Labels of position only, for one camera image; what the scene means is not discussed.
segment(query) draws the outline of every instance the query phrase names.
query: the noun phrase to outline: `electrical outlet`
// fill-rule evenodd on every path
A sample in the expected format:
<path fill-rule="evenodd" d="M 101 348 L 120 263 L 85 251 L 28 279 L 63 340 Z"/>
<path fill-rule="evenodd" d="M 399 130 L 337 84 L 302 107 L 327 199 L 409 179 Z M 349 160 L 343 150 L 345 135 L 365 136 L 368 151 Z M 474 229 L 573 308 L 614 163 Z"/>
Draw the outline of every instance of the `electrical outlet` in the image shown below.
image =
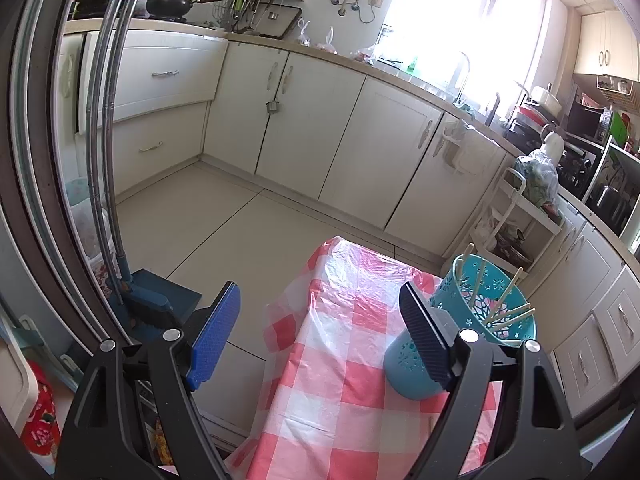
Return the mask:
<path fill-rule="evenodd" d="M 380 7 L 382 7 L 382 2 L 383 1 L 384 0 L 369 0 L 369 5 L 373 6 L 373 7 L 380 8 Z"/>

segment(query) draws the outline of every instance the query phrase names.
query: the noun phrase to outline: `tiled floor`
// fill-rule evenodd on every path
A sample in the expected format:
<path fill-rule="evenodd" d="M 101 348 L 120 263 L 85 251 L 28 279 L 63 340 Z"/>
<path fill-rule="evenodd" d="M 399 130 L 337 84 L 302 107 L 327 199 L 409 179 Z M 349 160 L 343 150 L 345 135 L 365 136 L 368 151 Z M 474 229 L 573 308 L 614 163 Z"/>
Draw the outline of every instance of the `tiled floor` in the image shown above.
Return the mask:
<path fill-rule="evenodd" d="M 242 307 L 198 406 L 248 431 L 262 383 L 262 307 L 275 300 L 325 240 L 341 236 L 429 272 L 417 256 L 254 184 L 196 163 L 118 205 L 127 257 L 202 294 L 209 305 L 228 280 Z"/>

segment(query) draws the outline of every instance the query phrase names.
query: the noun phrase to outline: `teal plastic container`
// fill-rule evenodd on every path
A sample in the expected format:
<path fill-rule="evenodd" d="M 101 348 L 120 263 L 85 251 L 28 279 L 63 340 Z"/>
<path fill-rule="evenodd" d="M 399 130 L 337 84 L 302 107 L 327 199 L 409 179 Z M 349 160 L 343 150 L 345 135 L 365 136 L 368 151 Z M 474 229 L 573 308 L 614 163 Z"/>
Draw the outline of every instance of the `teal plastic container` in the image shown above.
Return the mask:
<path fill-rule="evenodd" d="M 431 296 L 430 306 L 443 308 L 449 312 L 460 329 L 471 328 L 491 343 L 500 343 L 501 340 L 520 339 L 525 341 L 527 339 L 535 339 L 536 323 L 533 316 L 529 316 L 520 323 L 511 325 L 497 333 L 490 331 L 491 326 L 503 323 L 509 319 L 508 316 L 503 316 L 496 323 L 490 323 L 488 326 L 481 322 L 488 316 L 492 305 L 501 297 L 511 279 L 501 269 L 487 261 L 478 295 L 471 307 L 469 307 L 467 301 L 473 293 L 482 258 L 471 254 L 466 259 L 459 286 L 453 277 L 453 269 L 456 268 L 456 261 L 461 257 L 458 256 L 454 260 L 451 270 L 440 282 L 438 290 Z M 511 310 L 525 303 L 527 303 L 527 300 L 518 287 L 514 286 L 507 295 L 505 306 L 502 309 Z M 424 367 L 415 344 L 406 329 L 386 350 L 384 369 L 386 378 L 396 392 L 408 399 L 422 400 L 442 391 L 440 385 L 429 377 L 427 369 Z"/>

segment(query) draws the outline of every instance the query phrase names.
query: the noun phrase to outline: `red and white tablecloth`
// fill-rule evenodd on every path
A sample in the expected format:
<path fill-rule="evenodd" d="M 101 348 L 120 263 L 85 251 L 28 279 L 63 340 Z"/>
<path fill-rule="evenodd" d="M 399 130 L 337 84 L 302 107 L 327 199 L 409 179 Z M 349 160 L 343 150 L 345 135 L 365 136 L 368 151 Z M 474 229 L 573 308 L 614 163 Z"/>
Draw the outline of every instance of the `red and white tablecloth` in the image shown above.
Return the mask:
<path fill-rule="evenodd" d="M 436 276 L 333 238 L 266 307 L 270 355 L 251 434 L 225 463 L 236 480 L 402 479 L 447 394 L 400 396 L 386 381 L 385 349 L 404 330 L 400 287 L 425 295 Z M 491 383 L 462 472 L 478 467 L 494 426 Z"/>

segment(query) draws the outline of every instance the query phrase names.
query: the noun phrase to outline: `silver screw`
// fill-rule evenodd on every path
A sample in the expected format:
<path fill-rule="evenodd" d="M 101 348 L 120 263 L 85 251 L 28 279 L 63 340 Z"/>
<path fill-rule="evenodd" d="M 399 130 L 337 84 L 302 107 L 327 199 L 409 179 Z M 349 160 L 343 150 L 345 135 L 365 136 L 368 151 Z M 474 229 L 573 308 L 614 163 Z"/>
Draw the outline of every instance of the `silver screw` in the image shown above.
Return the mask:
<path fill-rule="evenodd" d="M 100 350 L 103 352 L 111 352 L 114 348 L 116 348 L 116 342 L 113 339 L 105 339 L 100 343 Z"/>
<path fill-rule="evenodd" d="M 175 341 L 180 337 L 180 331 L 177 328 L 170 328 L 162 334 L 165 341 Z"/>
<path fill-rule="evenodd" d="M 470 328 L 465 328 L 460 332 L 460 337 L 467 343 L 475 343 L 480 338 L 478 332 L 471 330 Z"/>
<path fill-rule="evenodd" d="M 526 348 L 527 350 L 529 350 L 529 352 L 540 352 L 540 343 L 533 340 L 533 339 L 529 339 L 528 341 L 525 341 L 524 343 L 524 348 Z"/>

